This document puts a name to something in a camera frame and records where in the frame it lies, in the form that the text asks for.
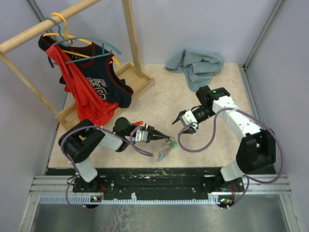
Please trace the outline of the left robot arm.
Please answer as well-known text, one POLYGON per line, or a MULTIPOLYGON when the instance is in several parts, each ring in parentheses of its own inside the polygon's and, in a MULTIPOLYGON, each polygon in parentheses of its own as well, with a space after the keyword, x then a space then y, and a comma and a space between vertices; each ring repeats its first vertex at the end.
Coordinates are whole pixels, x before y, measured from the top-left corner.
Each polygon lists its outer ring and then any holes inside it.
POLYGON ((90 155, 97 146, 123 152, 131 145, 140 154, 152 157, 152 153, 136 147, 136 143, 150 143, 157 140, 164 140, 163 148, 158 154, 158 160, 162 160, 174 147, 175 140, 149 124, 139 125, 129 122, 125 117, 120 117, 115 121, 112 131, 96 126, 85 119, 63 134, 58 144, 76 170, 77 176, 84 181, 83 186, 94 192, 100 187, 100 179, 90 155))

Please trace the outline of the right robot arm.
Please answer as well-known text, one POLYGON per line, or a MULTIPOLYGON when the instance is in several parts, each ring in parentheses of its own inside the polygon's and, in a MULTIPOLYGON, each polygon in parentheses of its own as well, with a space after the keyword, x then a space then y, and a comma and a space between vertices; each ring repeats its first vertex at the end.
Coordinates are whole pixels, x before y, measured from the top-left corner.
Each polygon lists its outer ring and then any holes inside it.
POLYGON ((240 142, 235 160, 222 167, 209 181, 210 191, 216 188, 227 191, 232 187, 233 180, 275 163, 275 139, 268 130, 253 122, 249 115, 239 111, 225 88, 212 90, 209 86, 200 87, 196 97, 200 105, 179 112, 175 119, 184 126, 181 132, 194 134, 201 122, 210 117, 221 117, 240 142))

